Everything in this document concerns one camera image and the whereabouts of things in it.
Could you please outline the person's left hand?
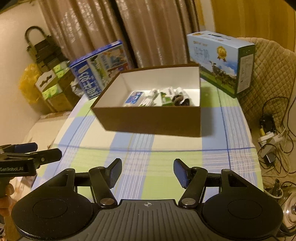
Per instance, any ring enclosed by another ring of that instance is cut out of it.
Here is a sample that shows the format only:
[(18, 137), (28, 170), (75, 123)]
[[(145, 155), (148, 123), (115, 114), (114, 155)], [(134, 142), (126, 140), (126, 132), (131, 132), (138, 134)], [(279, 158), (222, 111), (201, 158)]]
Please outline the person's left hand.
[(13, 203), (13, 200), (11, 198), (11, 196), (15, 193), (15, 189), (13, 187), (12, 184), (8, 184), (6, 187), (5, 187), (5, 195), (4, 197), (2, 197), (0, 199), (0, 213), (1, 213), (1, 216), (3, 217), (7, 217), (11, 214), (11, 205)]

